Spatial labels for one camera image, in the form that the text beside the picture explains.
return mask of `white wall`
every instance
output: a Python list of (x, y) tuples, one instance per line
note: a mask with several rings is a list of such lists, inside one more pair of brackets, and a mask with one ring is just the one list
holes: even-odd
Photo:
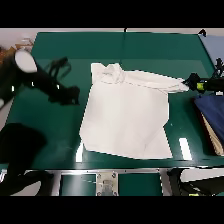
[[(202, 28), (128, 28), (127, 31), (196, 34)], [(224, 28), (204, 28), (208, 35), (224, 36)], [(35, 39), (38, 32), (123, 31), (124, 28), (0, 28), (0, 45), (7, 49), (23, 38)]]

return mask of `green table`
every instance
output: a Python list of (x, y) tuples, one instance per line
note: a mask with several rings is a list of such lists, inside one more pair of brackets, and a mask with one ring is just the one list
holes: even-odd
[[(21, 122), (43, 132), (48, 144), (36, 157), (33, 169), (113, 169), (188, 167), (223, 165), (223, 157), (209, 151), (203, 130), (193, 110), (188, 91), (169, 95), (170, 118), (165, 125), (172, 159), (135, 160), (84, 149), (76, 162), (80, 145), (79, 128), (91, 87), (90, 64), (119, 62), (125, 70), (143, 70), (187, 78), (191, 72), (209, 77), (213, 65), (197, 35), (74, 32), (38, 33), (32, 55), (45, 67), (52, 59), (67, 56), (72, 71), (63, 79), (66, 86), (81, 89), (80, 106), (60, 106), (48, 102), (38, 90), (26, 89), (15, 97), (7, 123)], [(186, 138), (192, 160), (185, 161), (179, 138)]]

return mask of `blue fabric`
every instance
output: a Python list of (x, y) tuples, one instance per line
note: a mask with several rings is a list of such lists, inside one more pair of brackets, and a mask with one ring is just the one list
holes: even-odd
[(208, 55), (210, 56), (214, 65), (216, 65), (216, 59), (221, 58), (224, 61), (224, 37), (199, 35)]
[(195, 104), (205, 116), (222, 145), (224, 145), (224, 96), (214, 94), (195, 99)]

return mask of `white cloth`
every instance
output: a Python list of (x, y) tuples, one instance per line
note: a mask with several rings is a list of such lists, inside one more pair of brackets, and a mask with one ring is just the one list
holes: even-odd
[(183, 79), (119, 64), (91, 64), (92, 82), (80, 128), (89, 151), (135, 159), (171, 158), (163, 126), (169, 119), (168, 93), (187, 91)]

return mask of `metal bracket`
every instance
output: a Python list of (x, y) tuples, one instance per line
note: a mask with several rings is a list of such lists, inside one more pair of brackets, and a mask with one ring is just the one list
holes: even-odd
[(118, 196), (118, 173), (96, 174), (96, 196)]

